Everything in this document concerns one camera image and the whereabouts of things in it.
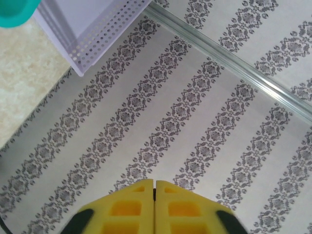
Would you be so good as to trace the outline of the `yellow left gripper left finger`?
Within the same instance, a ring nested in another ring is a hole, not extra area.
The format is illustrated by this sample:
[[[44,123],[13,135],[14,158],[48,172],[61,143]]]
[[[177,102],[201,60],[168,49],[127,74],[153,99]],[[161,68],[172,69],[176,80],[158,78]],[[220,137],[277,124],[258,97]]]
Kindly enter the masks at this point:
[[[62,234],[153,234],[154,182],[144,179],[82,206]]]

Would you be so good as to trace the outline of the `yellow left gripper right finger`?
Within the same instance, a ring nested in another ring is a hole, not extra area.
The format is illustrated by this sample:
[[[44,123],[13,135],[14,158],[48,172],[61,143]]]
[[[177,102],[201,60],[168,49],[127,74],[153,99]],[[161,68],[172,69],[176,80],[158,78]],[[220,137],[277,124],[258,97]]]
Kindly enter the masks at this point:
[[[158,180],[156,234],[246,234],[233,211],[170,182]]]

